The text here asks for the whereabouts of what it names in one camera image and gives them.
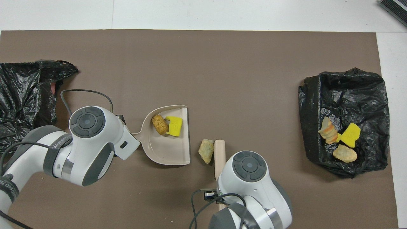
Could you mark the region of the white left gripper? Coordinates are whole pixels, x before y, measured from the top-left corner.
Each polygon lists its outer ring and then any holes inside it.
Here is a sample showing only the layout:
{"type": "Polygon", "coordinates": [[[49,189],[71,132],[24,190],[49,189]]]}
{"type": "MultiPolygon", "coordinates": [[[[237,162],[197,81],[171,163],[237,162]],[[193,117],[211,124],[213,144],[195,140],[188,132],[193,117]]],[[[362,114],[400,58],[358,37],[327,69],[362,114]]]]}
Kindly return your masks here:
{"type": "Polygon", "coordinates": [[[128,159],[140,146],[140,142],[132,135],[126,126],[126,121],[122,114],[116,115],[118,119],[125,125],[118,142],[114,144],[115,155],[122,160],[128,159]]]}

